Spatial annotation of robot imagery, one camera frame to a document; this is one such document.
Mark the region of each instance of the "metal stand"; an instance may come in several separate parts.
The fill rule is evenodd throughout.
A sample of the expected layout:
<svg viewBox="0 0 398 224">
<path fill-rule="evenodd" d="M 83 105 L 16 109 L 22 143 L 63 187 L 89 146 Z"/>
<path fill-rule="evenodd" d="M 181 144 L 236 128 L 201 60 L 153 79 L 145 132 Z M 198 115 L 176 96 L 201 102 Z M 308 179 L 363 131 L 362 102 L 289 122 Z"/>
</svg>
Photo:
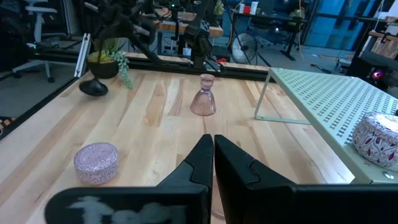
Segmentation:
<svg viewBox="0 0 398 224">
<path fill-rule="evenodd" d="M 276 122 L 284 122 L 284 123 L 294 123 L 294 124 L 311 124 L 307 120 L 297 120 L 297 119 L 284 119 L 284 118 L 274 118 L 274 117 L 267 117 L 267 116 L 258 116 L 259 108 L 261 106 L 262 99 L 266 93 L 267 85 L 271 78 L 271 73 L 268 73 L 266 82 L 264 83 L 264 87 L 262 87 L 261 95 L 259 98 L 259 102 L 257 103 L 256 110 L 254 112 L 254 118 L 261 121 L 276 121 Z"/>
<path fill-rule="evenodd" d="M 84 34 L 83 40 L 81 41 L 79 57 L 76 62 L 74 77 L 80 78 L 81 74 L 84 73 L 85 71 L 85 65 L 86 65 L 85 62 L 91 47 L 90 40 L 91 40 L 91 34 Z"/>
</svg>

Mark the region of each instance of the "black ceramic pot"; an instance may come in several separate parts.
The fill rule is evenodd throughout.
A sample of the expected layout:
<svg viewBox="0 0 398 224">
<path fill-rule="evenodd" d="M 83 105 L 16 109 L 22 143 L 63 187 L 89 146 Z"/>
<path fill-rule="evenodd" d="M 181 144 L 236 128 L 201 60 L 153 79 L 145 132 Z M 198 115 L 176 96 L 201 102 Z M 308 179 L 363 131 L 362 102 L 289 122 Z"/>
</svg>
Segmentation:
<svg viewBox="0 0 398 224">
<path fill-rule="evenodd" d="M 87 62 L 87 66 L 95 78 L 113 78 L 119 72 L 116 61 L 108 63 Z"/>
</svg>

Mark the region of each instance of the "glass candle holder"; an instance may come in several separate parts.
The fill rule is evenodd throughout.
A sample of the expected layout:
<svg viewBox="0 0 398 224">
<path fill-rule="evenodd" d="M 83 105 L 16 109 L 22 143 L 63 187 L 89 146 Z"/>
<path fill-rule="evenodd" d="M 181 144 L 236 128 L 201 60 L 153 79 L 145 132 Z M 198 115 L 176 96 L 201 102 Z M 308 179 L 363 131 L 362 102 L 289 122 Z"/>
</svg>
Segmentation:
<svg viewBox="0 0 398 224">
<path fill-rule="evenodd" d="M 210 91 L 213 86 L 214 76 L 210 74 L 201 74 L 200 90 L 193 98 L 191 111 L 200 116 L 210 116 L 216 112 L 216 102 Z"/>
</svg>

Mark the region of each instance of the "workbench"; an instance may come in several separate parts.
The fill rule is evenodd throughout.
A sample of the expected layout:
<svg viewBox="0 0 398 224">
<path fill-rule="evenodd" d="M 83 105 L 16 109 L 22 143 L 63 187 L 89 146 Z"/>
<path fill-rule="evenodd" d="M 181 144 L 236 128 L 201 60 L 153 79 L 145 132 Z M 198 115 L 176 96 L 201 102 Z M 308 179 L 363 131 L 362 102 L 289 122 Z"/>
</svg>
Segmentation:
<svg viewBox="0 0 398 224">
<path fill-rule="evenodd" d="M 167 12 L 161 10 L 161 9 L 156 9 L 157 13 L 160 16 L 167 15 Z M 185 41 L 183 38 L 183 33 L 185 32 L 185 29 L 188 26 L 188 22 L 192 21 L 195 18 L 196 14 L 193 12 L 178 12 L 178 19 L 183 21 L 179 23 L 178 26 L 178 32 L 180 34 L 180 37 L 178 38 L 178 46 L 183 46 L 178 48 L 178 54 L 182 55 L 183 54 L 183 48 L 185 47 Z M 155 27 L 157 31 L 157 55 L 162 55 L 162 38 L 163 38 L 163 33 L 168 32 L 168 33 L 173 33 L 175 32 L 175 22 L 172 21 L 155 21 Z M 210 37 L 215 38 L 215 37 L 221 37 L 223 36 L 223 28 L 220 26 L 218 27 L 213 27 L 210 26 Z"/>
<path fill-rule="evenodd" d="M 201 117 L 189 108 L 200 89 L 199 76 L 145 70 L 130 70 L 129 75 L 132 90 L 115 77 L 102 80 L 109 92 L 95 98 L 78 88 L 92 78 L 86 74 L 0 141 L 1 223 L 44 223 L 44 208 L 53 195 L 86 186 L 75 174 L 73 157 L 94 142 L 109 142 L 119 152 L 119 174 L 103 187 L 157 185 L 204 133 L 224 135 L 296 183 L 349 183 L 354 178 L 312 126 L 253 118 L 264 82 L 216 78 L 217 112 Z M 268 85 L 262 110 L 303 119 L 274 83 Z"/>
</svg>

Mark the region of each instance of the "potted plant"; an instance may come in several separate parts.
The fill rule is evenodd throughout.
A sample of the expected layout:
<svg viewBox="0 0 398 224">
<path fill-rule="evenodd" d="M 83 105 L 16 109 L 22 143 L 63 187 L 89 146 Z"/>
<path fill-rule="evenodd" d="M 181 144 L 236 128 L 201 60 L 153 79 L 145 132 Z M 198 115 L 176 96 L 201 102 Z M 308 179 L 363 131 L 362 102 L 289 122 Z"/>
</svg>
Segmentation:
<svg viewBox="0 0 398 224">
<path fill-rule="evenodd" d="M 124 84 L 132 88 L 128 77 L 128 62 L 124 52 L 120 51 L 118 39 L 95 40 L 95 52 L 87 56 L 87 66 L 95 78 L 113 78 L 120 73 Z"/>
<path fill-rule="evenodd" d="M 213 15 L 209 18 L 209 24 L 211 26 L 218 26 L 217 19 L 224 13 L 224 4 L 221 0 L 217 0 L 216 6 L 214 7 Z"/>
</svg>

